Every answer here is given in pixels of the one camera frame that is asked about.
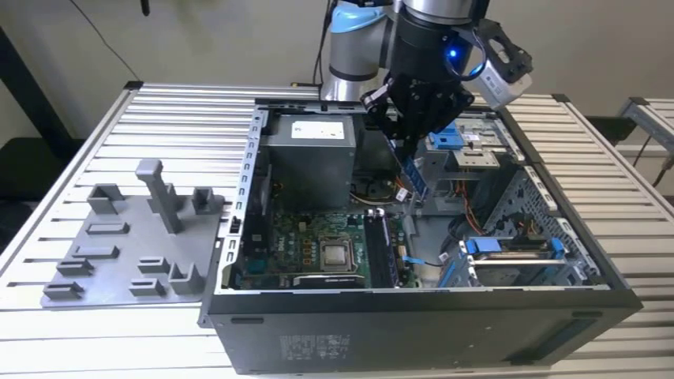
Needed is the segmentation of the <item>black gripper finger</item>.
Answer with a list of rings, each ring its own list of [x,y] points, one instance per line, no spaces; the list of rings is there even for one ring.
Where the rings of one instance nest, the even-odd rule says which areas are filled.
[[[461,84],[415,84],[410,97],[410,156],[419,140],[442,132],[473,105],[474,95]]]
[[[394,145],[397,158],[413,158],[414,142],[407,129],[406,117],[394,103],[395,81],[387,78],[379,89],[366,92],[361,102],[367,117],[390,141],[401,142]]]

